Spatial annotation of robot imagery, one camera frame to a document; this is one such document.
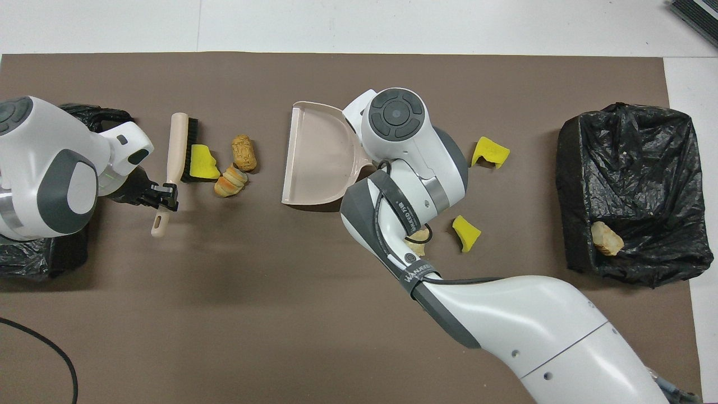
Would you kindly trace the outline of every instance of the black plastic bag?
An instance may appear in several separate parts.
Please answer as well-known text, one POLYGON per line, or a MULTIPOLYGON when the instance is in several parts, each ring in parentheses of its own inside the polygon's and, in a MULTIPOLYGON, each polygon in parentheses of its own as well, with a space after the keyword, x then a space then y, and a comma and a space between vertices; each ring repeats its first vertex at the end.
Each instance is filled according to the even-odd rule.
POLYGON ((567 121, 556 188, 569 268, 651 288, 702 274, 713 254, 701 179, 686 114, 618 103, 567 121), (615 257, 595 249, 596 221, 623 238, 615 257))
MULTIPOLYGON (((134 121, 130 114, 119 109, 82 104, 63 104, 60 108, 79 119, 93 132, 110 129, 103 127, 106 121, 118 124, 134 121)), ((87 227, 63 237, 0 245, 0 277, 46 280, 80 267, 87 258, 87 227)))

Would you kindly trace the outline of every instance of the dustpan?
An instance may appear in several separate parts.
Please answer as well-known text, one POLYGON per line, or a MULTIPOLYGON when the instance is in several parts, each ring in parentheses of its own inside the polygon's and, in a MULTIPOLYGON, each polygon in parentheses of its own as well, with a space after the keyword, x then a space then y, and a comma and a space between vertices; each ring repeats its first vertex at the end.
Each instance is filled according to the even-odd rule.
POLYGON ((282 203, 336 201, 367 165, 371 159, 341 109, 308 101, 294 103, 282 203))

